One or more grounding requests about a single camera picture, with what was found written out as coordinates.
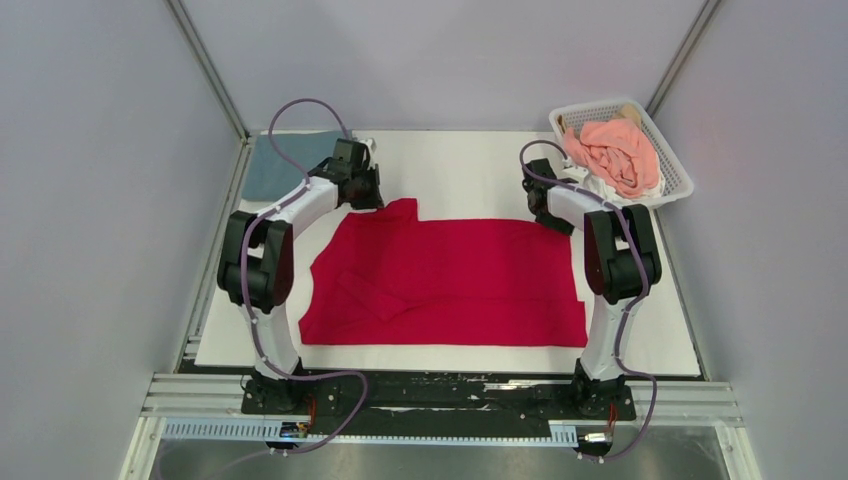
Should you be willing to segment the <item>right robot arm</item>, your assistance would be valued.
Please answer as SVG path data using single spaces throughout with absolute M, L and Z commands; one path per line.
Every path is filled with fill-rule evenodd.
M 521 165 L 522 185 L 536 221 L 569 234 L 583 234 L 584 272 L 594 294 L 588 343 L 576 361 L 571 403 L 584 417 L 596 417 L 612 402 L 629 397 L 625 378 L 647 380 L 657 390 L 655 376 L 624 364 L 630 323 L 662 265 L 653 223 L 641 205 L 619 207 L 601 196 L 558 179 L 549 161 Z

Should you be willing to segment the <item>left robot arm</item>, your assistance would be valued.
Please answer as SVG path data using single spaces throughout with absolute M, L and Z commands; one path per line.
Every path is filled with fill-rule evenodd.
M 297 412 L 310 377 L 296 374 L 301 357 L 292 340 L 285 303 L 295 280 L 295 241 L 342 205 L 383 207 L 379 168 L 369 140 L 336 141 L 333 153 L 285 195 L 256 213 L 237 210 L 226 225 L 217 285 L 245 318 L 255 353 L 250 394 L 279 412 Z

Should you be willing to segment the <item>red t shirt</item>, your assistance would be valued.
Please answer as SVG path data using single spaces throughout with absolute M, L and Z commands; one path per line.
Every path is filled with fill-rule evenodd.
M 320 346 L 582 348 L 570 238 L 512 219 L 422 220 L 405 198 L 350 213 L 313 261 L 299 322 Z

